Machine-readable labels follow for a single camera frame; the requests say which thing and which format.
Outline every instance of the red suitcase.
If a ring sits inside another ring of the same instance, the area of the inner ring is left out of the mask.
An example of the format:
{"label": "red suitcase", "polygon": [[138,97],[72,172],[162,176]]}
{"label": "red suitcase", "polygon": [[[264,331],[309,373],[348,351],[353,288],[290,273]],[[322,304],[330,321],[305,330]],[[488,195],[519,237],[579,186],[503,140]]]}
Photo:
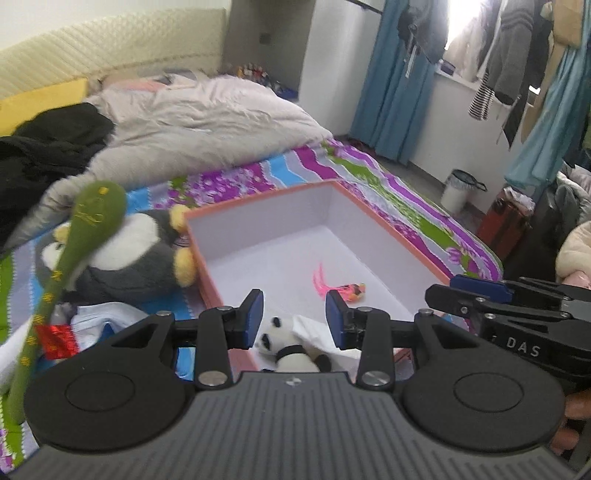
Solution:
{"label": "red suitcase", "polygon": [[530,222],[511,202],[497,198],[484,217],[476,236],[501,261],[505,261],[524,234],[531,229]]}

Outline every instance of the curtain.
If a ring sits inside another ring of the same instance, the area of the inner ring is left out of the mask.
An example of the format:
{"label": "curtain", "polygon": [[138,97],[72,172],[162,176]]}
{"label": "curtain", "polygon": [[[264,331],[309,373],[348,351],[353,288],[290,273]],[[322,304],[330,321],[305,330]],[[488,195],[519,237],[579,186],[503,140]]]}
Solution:
{"label": "curtain", "polygon": [[406,78],[407,55],[398,19],[408,0],[388,0],[349,136],[378,155],[407,164],[414,153],[433,90],[436,66],[417,56]]}
{"label": "curtain", "polygon": [[580,48],[566,48],[540,118],[505,175],[513,186],[545,187],[554,181],[569,146],[581,135],[591,101],[591,0],[585,0],[582,39]]}

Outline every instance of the green plush toy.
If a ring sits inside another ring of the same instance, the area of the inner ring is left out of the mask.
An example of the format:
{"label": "green plush toy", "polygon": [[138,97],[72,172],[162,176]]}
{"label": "green plush toy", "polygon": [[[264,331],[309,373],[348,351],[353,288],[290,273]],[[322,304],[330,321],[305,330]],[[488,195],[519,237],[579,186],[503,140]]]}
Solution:
{"label": "green plush toy", "polygon": [[25,420],[23,398],[39,349],[36,326],[48,322],[74,269],[117,232],[126,207],[124,189],[110,181],[92,183],[76,198],[68,240],[35,309],[31,329],[18,357],[5,412],[9,421],[20,424]]}

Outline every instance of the headboard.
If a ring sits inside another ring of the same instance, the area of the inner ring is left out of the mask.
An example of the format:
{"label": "headboard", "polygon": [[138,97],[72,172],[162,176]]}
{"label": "headboard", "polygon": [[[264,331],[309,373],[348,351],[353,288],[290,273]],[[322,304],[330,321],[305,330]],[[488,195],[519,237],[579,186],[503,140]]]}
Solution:
{"label": "headboard", "polygon": [[144,64],[216,73],[224,9],[171,9],[106,17],[29,38],[0,51],[0,99]]}

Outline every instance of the black circular disc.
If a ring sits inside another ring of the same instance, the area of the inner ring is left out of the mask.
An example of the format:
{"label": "black circular disc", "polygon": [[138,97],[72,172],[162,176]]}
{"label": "black circular disc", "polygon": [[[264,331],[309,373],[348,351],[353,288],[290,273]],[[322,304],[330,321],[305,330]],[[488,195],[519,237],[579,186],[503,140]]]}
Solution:
{"label": "black circular disc", "polygon": [[104,452],[144,443],[171,426],[186,392],[157,358],[111,348],[93,361],[84,352],[39,376],[25,413],[39,442]]}
{"label": "black circular disc", "polygon": [[548,373],[500,349],[448,350],[419,369],[402,403],[426,433],[482,453],[514,452],[551,439],[564,394]]}

